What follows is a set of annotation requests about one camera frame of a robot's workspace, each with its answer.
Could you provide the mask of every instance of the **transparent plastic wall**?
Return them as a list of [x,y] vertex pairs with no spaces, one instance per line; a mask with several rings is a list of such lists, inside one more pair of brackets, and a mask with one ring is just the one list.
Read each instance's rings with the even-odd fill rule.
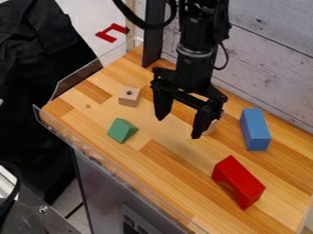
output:
[[[72,87],[87,79],[99,70],[105,69],[106,66],[125,55],[130,44],[138,46],[141,43],[141,37],[133,37],[132,39],[128,39],[127,42],[123,43],[121,46],[109,51],[85,67],[70,74],[67,78],[61,80],[58,83],[50,101],[58,98],[67,90],[70,90]],[[155,193],[155,191],[151,190],[147,186],[142,185],[135,177],[125,172],[119,165],[115,164],[106,155],[99,153],[95,148],[83,141],[76,133],[70,130],[62,122],[49,115],[47,112],[40,110],[40,108],[35,105],[33,108],[39,123],[57,135],[75,151],[93,161],[111,178],[118,181],[118,183],[131,191],[135,196],[140,197],[150,207],[160,212],[163,216],[169,218],[174,224],[182,228],[183,231],[186,233],[208,233],[197,224],[193,223],[193,221],[190,220],[190,218],[188,218],[185,214],[181,213],[165,199],[160,197],[157,193]],[[183,224],[188,224],[189,228],[192,230],[187,229]]]

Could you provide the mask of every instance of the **blue block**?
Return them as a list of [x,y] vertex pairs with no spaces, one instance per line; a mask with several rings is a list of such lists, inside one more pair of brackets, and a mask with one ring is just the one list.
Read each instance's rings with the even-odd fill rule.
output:
[[265,151],[272,137],[261,109],[244,109],[240,118],[243,137],[250,151]]

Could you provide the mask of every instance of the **green triangular block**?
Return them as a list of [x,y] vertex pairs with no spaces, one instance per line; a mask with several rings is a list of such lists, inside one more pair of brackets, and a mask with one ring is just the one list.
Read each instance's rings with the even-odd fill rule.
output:
[[115,119],[108,135],[111,136],[116,142],[122,144],[128,138],[138,131],[138,128],[124,119]]

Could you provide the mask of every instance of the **red block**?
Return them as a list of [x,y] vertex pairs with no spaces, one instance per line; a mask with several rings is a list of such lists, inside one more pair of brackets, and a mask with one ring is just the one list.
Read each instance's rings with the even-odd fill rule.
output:
[[247,209],[265,191],[265,186],[231,155],[215,165],[212,179],[232,187],[241,209]]
[[98,32],[96,34],[96,36],[99,38],[102,38],[103,40],[106,40],[106,41],[113,43],[116,40],[116,38],[107,35],[107,33],[112,31],[112,30],[118,31],[118,32],[123,33],[123,34],[127,34],[127,28],[126,27],[122,27],[122,26],[119,26],[117,24],[111,24],[104,31]]

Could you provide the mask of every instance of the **beige cube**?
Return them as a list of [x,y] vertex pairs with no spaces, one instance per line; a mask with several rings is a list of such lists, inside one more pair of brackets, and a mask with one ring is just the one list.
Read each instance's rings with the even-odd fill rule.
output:
[[215,132],[215,126],[218,120],[214,120],[210,123],[210,127],[208,128],[207,131],[203,132],[202,135],[211,135],[212,133]]
[[121,90],[118,101],[121,105],[136,107],[139,102],[139,93],[140,90],[138,88],[124,87]]

